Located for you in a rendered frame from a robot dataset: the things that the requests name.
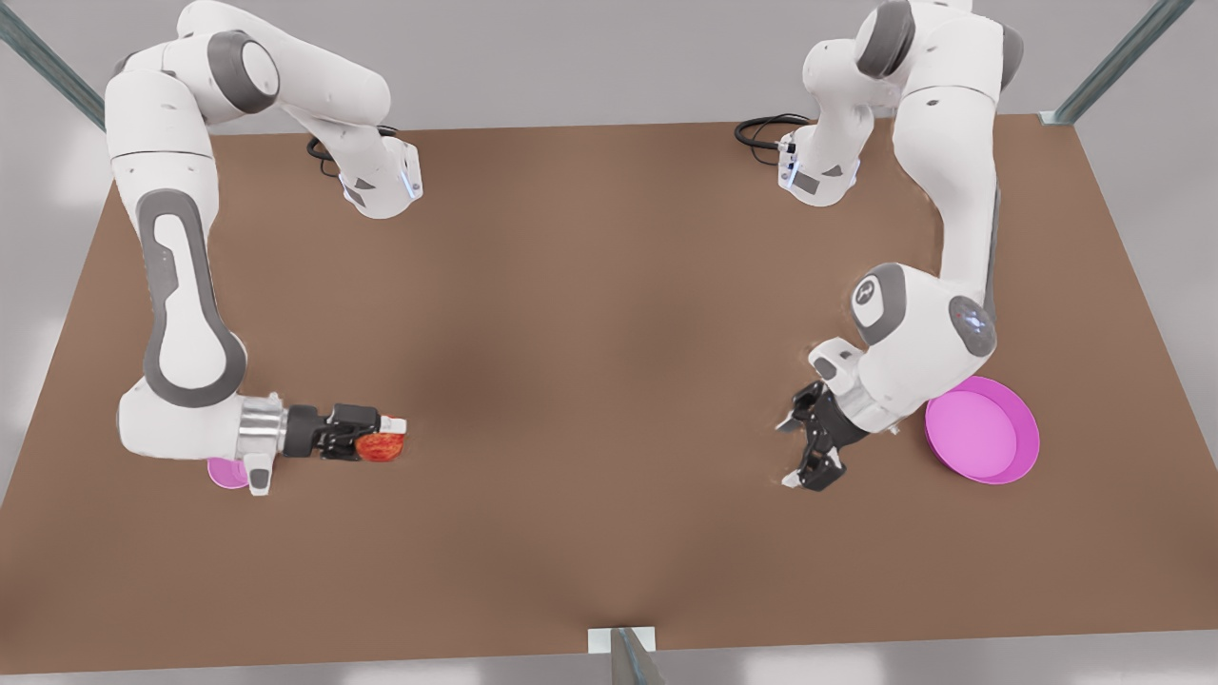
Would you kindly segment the pink plate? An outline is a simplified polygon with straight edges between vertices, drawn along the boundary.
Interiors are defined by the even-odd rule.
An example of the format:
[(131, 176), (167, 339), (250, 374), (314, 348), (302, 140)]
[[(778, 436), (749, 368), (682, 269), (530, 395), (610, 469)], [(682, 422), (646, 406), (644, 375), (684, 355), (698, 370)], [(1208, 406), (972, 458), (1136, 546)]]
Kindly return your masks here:
[(973, 375), (924, 407), (935, 458), (980, 484), (1012, 484), (1032, 470), (1040, 431), (1030, 407), (1001, 382)]

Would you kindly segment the silver frame post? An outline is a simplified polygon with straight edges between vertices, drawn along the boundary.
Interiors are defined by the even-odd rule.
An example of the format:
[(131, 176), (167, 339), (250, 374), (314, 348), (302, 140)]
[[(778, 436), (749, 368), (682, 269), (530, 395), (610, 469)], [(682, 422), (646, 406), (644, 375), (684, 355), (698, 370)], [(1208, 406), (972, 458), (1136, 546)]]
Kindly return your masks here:
[(657, 628), (600, 626), (587, 630), (587, 655), (609, 655), (611, 685), (667, 685), (658, 670)]
[(1104, 57), (1091, 74), (1052, 111), (1038, 112), (1041, 126), (1073, 127), (1082, 116), (1097, 104), (1110, 87), (1113, 87), (1132, 65), (1152, 48), (1170, 26), (1191, 9), (1196, 0), (1156, 0), (1149, 12), (1132, 26), (1130, 30)]
[(30, 66), (50, 87), (54, 87), (69, 104), (86, 116), (99, 129), (105, 127), (105, 104), (86, 80), (66, 65), (58, 52), (49, 48), (35, 30), (19, 18), (5, 0), (0, 0), (0, 41), (9, 44), (26, 65)]

